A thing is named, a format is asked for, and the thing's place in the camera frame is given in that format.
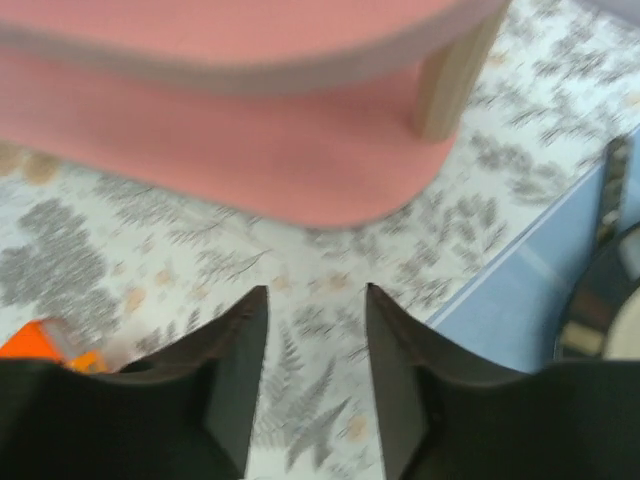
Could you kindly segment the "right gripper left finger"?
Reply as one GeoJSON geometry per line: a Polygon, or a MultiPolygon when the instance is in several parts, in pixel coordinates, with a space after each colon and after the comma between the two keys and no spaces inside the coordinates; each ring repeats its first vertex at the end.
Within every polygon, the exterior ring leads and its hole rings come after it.
{"type": "Polygon", "coordinates": [[[113,373],[1,363],[5,479],[241,479],[269,322],[268,291],[113,373]]]}

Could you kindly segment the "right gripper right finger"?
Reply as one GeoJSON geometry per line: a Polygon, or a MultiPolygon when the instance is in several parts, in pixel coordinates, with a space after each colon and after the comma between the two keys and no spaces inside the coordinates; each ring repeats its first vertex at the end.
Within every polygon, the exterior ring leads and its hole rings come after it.
{"type": "Polygon", "coordinates": [[[482,358],[366,290],[390,479],[635,479],[639,366],[560,361],[527,374],[482,358]]]}

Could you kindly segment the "orange Bic razor bag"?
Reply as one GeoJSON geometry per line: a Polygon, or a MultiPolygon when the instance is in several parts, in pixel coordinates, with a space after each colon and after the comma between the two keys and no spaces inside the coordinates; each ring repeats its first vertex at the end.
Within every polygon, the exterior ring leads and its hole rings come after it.
{"type": "Polygon", "coordinates": [[[84,374],[110,372],[99,350],[74,344],[53,319],[24,325],[1,346],[1,359],[46,360],[84,374]]]}

